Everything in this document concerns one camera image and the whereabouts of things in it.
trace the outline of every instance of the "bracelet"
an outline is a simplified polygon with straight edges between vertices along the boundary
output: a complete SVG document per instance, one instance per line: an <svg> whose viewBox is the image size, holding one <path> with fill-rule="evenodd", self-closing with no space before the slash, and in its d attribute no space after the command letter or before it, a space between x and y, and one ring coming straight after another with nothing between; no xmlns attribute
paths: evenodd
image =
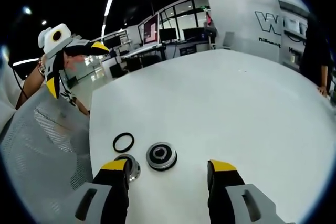
<svg viewBox="0 0 336 224"><path fill-rule="evenodd" d="M42 62L42 57L38 59L37 70L40 72L42 77L45 77L46 66Z"/></svg>

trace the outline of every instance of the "metal bearing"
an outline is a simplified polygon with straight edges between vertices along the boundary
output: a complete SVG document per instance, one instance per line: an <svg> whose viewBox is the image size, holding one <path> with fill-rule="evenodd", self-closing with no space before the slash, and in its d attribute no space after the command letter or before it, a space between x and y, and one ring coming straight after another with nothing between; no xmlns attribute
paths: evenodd
<svg viewBox="0 0 336 224"><path fill-rule="evenodd" d="M130 162L130 182L136 180L141 173L140 164L130 154L121 154L115 158L115 160L128 159Z"/></svg>
<svg viewBox="0 0 336 224"><path fill-rule="evenodd" d="M170 143L158 142L147 150L146 160L152 169L162 172L176 164L177 152Z"/></svg>

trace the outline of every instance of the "white table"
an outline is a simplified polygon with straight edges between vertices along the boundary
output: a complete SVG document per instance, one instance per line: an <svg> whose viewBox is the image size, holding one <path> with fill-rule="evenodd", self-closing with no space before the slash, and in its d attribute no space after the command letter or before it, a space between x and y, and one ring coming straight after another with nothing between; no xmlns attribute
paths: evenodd
<svg viewBox="0 0 336 224"><path fill-rule="evenodd" d="M207 161L237 167L286 222L317 203L335 157L336 122L315 85L280 64L228 50L179 57L128 74L93 93L90 152L95 176L118 156L113 139L142 172L130 185L127 223L210 223ZM173 144L177 164L156 172L145 154Z"/></svg>
<svg viewBox="0 0 336 224"><path fill-rule="evenodd" d="M127 58L130 58L130 57L138 55L138 54L144 54L147 51L150 51L150 50L153 50L153 49L159 48L159 47L162 47L161 43L159 43L159 44L151 44L151 45L148 45L148 46L143 46L143 47L140 47L140 48L138 48L138 49L136 49L134 51L129 52L126 55L121 56L121 58L127 59Z"/></svg>

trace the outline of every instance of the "person in black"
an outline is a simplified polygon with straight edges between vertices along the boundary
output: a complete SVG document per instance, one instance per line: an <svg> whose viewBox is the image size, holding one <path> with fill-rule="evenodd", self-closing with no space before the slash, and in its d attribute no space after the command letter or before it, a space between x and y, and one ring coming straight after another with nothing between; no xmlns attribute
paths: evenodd
<svg viewBox="0 0 336 224"><path fill-rule="evenodd" d="M303 53L300 72L314 82L323 96L330 90L332 60L326 36L317 20L309 15L306 31L306 47Z"/></svg>

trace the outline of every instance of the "computer monitor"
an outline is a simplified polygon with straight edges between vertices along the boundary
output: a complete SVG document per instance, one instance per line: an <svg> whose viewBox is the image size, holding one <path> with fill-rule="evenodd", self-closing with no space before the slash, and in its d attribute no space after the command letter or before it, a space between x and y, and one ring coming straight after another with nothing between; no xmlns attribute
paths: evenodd
<svg viewBox="0 0 336 224"><path fill-rule="evenodd" d="M155 14L143 24L143 44L159 42L159 15Z"/></svg>
<svg viewBox="0 0 336 224"><path fill-rule="evenodd" d="M110 39L104 39L104 45L109 49L120 46L121 45L120 37L115 36Z"/></svg>
<svg viewBox="0 0 336 224"><path fill-rule="evenodd" d="M161 41L168 41L177 39L176 29L175 28L167 28L159 30Z"/></svg>
<svg viewBox="0 0 336 224"><path fill-rule="evenodd" d="M205 34L204 27L195 27L183 30L185 41L207 41L208 36Z"/></svg>

